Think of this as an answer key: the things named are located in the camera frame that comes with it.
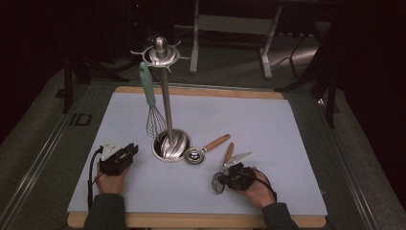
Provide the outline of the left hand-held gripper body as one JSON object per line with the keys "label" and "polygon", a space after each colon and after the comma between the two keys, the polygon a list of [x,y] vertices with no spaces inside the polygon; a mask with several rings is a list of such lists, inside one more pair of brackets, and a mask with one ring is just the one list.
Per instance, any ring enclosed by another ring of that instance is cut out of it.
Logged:
{"label": "left hand-held gripper body", "polygon": [[106,139],[101,149],[100,170],[107,175],[120,175],[128,167],[126,153],[120,145]]}

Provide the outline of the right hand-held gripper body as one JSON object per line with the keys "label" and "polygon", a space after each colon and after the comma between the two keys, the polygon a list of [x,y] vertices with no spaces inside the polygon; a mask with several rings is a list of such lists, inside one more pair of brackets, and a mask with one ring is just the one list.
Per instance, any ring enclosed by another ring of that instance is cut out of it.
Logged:
{"label": "right hand-held gripper body", "polygon": [[242,161],[252,155],[252,152],[233,154],[226,169],[229,169],[232,183],[228,186],[232,190],[245,191],[254,182],[255,173],[250,167],[245,167]]}

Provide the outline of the mesh strainer with wooden handle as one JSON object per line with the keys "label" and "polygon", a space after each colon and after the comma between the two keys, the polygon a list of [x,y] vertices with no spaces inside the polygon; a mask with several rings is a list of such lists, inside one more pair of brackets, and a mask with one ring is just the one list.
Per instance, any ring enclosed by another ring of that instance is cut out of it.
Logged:
{"label": "mesh strainer with wooden handle", "polygon": [[233,152],[234,152],[234,143],[231,143],[227,149],[223,164],[222,164],[222,171],[221,172],[217,172],[213,178],[212,178],[212,189],[214,190],[214,192],[217,195],[220,195],[223,193],[225,186],[219,181],[219,177],[221,175],[224,175],[226,172],[226,166],[229,162],[229,160],[231,159]]}

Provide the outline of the steel utensil stand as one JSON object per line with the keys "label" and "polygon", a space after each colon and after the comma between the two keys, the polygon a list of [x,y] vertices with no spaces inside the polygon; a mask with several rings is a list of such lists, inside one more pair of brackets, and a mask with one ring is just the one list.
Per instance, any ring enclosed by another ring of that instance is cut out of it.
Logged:
{"label": "steel utensil stand", "polygon": [[168,73],[172,64],[181,57],[176,45],[169,45],[162,36],[153,39],[152,45],[143,52],[132,52],[140,55],[148,68],[157,68],[162,78],[160,85],[163,97],[163,105],[166,119],[166,130],[152,138],[152,151],[163,162],[178,162],[184,159],[184,152],[191,146],[192,138],[182,130],[173,127],[171,118],[171,106],[169,100]]}

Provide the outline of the whisk with mint green handle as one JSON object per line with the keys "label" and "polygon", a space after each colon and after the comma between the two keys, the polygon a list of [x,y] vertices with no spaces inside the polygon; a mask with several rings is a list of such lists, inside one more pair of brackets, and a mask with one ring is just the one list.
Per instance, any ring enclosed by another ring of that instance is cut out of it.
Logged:
{"label": "whisk with mint green handle", "polygon": [[148,66],[144,62],[140,63],[139,72],[148,105],[147,135],[154,138],[166,130],[167,123],[166,119],[156,106],[152,75]]}

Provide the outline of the person's left hand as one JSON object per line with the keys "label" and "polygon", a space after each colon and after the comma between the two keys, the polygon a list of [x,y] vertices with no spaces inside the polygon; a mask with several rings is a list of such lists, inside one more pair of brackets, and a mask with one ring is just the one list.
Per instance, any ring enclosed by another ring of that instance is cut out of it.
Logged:
{"label": "person's left hand", "polygon": [[101,194],[121,195],[124,192],[124,183],[129,169],[125,169],[120,175],[106,175],[98,172],[95,177],[96,185]]}

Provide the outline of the person's right hand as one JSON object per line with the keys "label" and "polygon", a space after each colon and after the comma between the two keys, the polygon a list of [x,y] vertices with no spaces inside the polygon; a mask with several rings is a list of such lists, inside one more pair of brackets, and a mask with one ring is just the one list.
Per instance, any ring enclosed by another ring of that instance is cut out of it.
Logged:
{"label": "person's right hand", "polygon": [[276,199],[267,177],[257,168],[253,168],[256,174],[256,181],[246,191],[237,191],[238,194],[245,196],[254,206],[259,209],[275,203]]}

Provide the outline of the dark tripod stand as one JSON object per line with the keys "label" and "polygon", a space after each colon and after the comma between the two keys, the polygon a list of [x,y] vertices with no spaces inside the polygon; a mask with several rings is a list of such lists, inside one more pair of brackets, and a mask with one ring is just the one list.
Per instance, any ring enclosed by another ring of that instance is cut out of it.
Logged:
{"label": "dark tripod stand", "polygon": [[74,52],[68,54],[64,60],[63,88],[58,91],[59,97],[64,100],[63,113],[67,113],[73,105],[73,76],[76,76],[78,81],[84,84],[89,84],[91,82],[92,78],[88,73],[87,66],[96,69],[113,81],[126,81],[126,79],[116,75],[112,70],[102,66],[100,63],[87,57],[83,53]]}
{"label": "dark tripod stand", "polygon": [[329,126],[334,128],[333,112],[337,75],[334,72],[333,64],[323,64],[323,53],[326,52],[323,41],[328,34],[330,26],[331,23],[325,21],[313,22],[310,25],[310,33],[319,42],[319,48],[317,49],[312,60],[309,62],[309,65],[303,70],[296,81],[288,84],[287,86],[276,88],[275,91],[289,92],[308,82],[315,81],[310,90],[310,96],[313,99],[321,100],[325,93],[327,93],[326,120]]}

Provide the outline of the metal rail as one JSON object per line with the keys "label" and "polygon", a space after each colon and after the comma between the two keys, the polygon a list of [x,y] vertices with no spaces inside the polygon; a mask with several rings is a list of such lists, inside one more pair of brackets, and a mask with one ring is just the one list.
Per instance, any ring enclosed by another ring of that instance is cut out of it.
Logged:
{"label": "metal rail", "polygon": [[18,212],[21,210],[37,179],[40,177],[44,167],[52,156],[64,129],[74,117],[74,112],[88,88],[88,85],[80,85],[78,87],[74,94],[72,105],[67,112],[61,116],[40,153],[20,180],[11,200],[0,215],[0,230],[9,230],[12,226]]}
{"label": "metal rail", "polygon": [[327,130],[327,137],[330,139],[334,152],[338,157],[338,166],[340,168],[341,174],[344,176],[347,184],[347,188],[351,194],[354,205],[358,210],[358,214],[362,219],[363,225],[366,230],[379,230],[377,222],[372,214],[370,205],[368,204],[362,189],[356,179],[354,171],[350,165],[347,153],[342,147],[336,130],[331,128],[325,114],[327,112],[327,103],[323,99],[318,99],[315,101],[317,106],[318,114],[322,119],[323,127]]}

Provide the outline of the white metal frame stand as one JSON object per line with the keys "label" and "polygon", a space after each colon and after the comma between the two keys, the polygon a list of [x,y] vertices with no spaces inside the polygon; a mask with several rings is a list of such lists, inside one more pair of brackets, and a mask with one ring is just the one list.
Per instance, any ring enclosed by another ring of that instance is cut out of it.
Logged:
{"label": "white metal frame stand", "polygon": [[233,16],[222,16],[212,14],[201,14],[199,12],[199,0],[194,0],[193,14],[193,44],[192,57],[190,62],[190,73],[196,74],[199,58],[199,32],[222,32],[249,35],[266,35],[266,43],[259,49],[260,63],[263,75],[270,80],[273,75],[271,72],[271,62],[269,59],[269,50],[276,34],[276,29],[282,13],[282,5],[276,7],[272,19],[244,18]]}

